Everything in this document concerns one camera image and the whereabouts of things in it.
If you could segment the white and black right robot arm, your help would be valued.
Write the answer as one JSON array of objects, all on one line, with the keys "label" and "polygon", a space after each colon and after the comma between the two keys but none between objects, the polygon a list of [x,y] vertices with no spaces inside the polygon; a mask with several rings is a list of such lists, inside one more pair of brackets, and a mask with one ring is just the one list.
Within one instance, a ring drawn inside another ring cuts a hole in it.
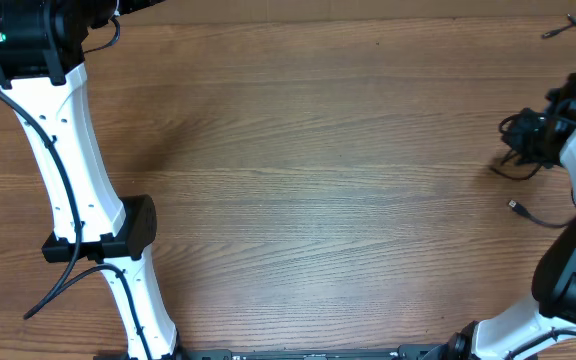
[{"label": "white and black right robot arm", "polygon": [[[529,108],[498,126],[508,155],[538,169],[559,166],[572,185],[576,206],[576,73],[550,90],[548,107]],[[529,296],[494,318],[476,321],[427,359],[534,359],[560,342],[576,339],[576,215],[538,263]]]}]

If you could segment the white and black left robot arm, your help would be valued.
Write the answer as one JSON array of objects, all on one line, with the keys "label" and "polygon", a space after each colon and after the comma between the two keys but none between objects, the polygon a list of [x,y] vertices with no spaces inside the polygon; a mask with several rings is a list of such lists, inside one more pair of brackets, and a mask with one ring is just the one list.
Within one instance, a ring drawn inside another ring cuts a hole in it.
[{"label": "white and black left robot arm", "polygon": [[66,268],[47,299],[80,280],[92,262],[122,319],[129,359],[178,359],[179,333],[159,290],[152,256],[151,197],[121,197],[92,126],[83,42],[92,29],[157,0],[0,0],[0,100],[17,116],[45,184],[54,227],[42,253]]}]

